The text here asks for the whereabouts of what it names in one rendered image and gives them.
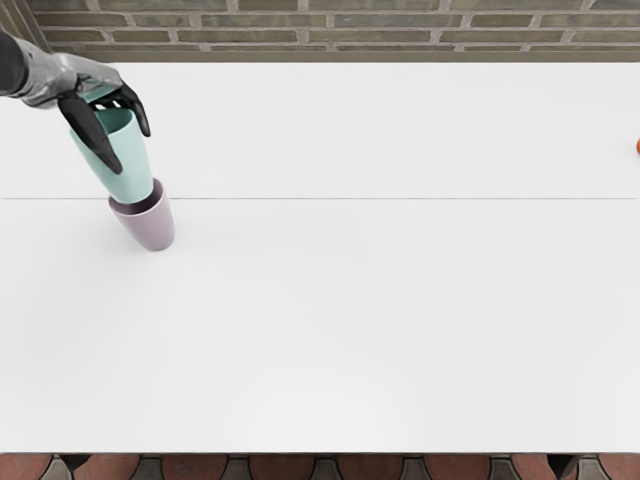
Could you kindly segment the lilac purple cup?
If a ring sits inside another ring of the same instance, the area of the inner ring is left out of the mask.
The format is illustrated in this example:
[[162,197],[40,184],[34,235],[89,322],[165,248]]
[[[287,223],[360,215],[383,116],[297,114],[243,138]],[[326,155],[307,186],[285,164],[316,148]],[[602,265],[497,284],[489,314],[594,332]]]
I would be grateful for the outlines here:
[[125,231],[149,251],[170,247],[175,238],[174,219],[164,185],[153,179],[153,190],[134,204],[119,203],[112,197],[109,206]]

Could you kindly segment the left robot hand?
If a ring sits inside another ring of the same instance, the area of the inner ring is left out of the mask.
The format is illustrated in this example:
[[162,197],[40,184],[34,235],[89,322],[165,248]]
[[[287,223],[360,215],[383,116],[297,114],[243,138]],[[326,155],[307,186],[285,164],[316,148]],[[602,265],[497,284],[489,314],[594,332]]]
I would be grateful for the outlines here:
[[96,112],[129,109],[148,137],[149,122],[136,92],[109,65],[68,53],[47,53],[25,40],[17,44],[28,74],[16,97],[33,108],[56,105],[82,143],[111,172],[121,174],[123,166]]

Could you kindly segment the mint green cup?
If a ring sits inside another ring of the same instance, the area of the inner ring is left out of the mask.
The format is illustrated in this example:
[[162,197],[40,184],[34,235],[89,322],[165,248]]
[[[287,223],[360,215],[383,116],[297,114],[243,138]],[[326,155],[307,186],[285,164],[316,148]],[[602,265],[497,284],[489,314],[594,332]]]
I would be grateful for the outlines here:
[[109,196],[119,204],[131,205],[145,200],[154,188],[144,145],[144,136],[135,113],[116,100],[116,105],[92,107],[93,114],[104,128],[111,147],[122,165],[122,172],[114,173],[70,130],[89,168],[106,188]]

